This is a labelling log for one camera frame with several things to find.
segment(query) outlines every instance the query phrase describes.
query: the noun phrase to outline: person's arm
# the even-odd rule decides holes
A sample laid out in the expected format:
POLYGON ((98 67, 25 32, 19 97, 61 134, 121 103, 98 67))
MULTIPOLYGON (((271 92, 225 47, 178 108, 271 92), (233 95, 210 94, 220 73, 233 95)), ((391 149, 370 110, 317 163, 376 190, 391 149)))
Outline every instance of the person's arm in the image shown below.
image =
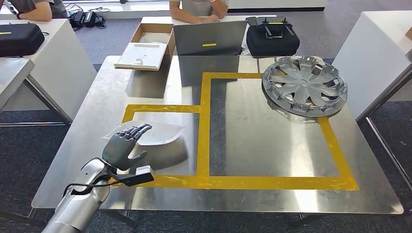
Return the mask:
POLYGON ((21 19, 34 20, 34 21, 50 21, 52 19, 52 10, 48 1, 42 1, 36 3, 36 9, 20 14, 21 19))
POLYGON ((206 18, 194 16, 179 8, 180 2, 169 1, 170 14, 172 18, 187 22, 187 23, 205 23, 205 22, 219 22, 217 16, 212 15, 206 18))
POLYGON ((213 10, 218 15, 219 19, 222 19, 227 14, 227 9, 229 6, 223 0, 210 0, 213 10))

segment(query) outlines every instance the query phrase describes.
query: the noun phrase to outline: gray shirt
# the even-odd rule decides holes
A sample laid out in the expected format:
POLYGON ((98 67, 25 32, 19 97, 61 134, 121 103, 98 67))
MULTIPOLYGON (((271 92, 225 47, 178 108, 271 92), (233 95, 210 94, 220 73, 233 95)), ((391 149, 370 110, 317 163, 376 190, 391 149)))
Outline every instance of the gray shirt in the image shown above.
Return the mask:
POLYGON ((67 18, 66 8, 62 0, 9 0, 19 13, 27 13, 36 9, 36 4, 47 1, 50 4, 52 18, 67 18))
MULTIPOLYGON (((210 0, 169 0, 182 1, 182 9, 194 16, 211 16, 214 14, 210 0)), ((223 0, 229 6, 229 0, 223 0)))

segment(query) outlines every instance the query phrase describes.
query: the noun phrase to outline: person's hand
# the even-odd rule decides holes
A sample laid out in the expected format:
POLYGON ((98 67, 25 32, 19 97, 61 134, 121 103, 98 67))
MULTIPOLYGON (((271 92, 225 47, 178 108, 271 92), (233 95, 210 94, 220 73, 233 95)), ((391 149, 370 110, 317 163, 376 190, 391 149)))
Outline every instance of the person's hand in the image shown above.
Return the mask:
POLYGON ((213 23, 213 22, 220 22, 220 19, 216 15, 211 15, 207 18, 202 19, 202 23, 213 23))

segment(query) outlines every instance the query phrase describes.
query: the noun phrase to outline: laptop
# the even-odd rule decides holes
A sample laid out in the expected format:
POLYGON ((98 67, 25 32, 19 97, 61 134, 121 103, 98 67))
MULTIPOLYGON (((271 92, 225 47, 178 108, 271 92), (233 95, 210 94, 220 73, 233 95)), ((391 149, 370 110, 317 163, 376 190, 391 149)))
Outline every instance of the laptop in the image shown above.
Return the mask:
POLYGON ((177 55, 239 55, 247 21, 174 25, 177 55))

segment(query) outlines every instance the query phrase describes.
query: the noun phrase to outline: black case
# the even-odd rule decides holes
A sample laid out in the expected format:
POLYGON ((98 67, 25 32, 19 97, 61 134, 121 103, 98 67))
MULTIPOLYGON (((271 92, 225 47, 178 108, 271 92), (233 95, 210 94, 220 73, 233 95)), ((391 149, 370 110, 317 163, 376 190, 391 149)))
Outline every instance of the black case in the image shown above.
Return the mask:
POLYGON ((271 31, 282 31, 283 37, 267 38, 264 25, 250 26, 246 34, 246 43, 253 57, 292 56, 296 53, 300 40, 291 24, 269 24, 266 26, 271 31))
POLYGON ((43 33, 34 23, 0 25, 0 57, 32 55, 43 42, 43 33))

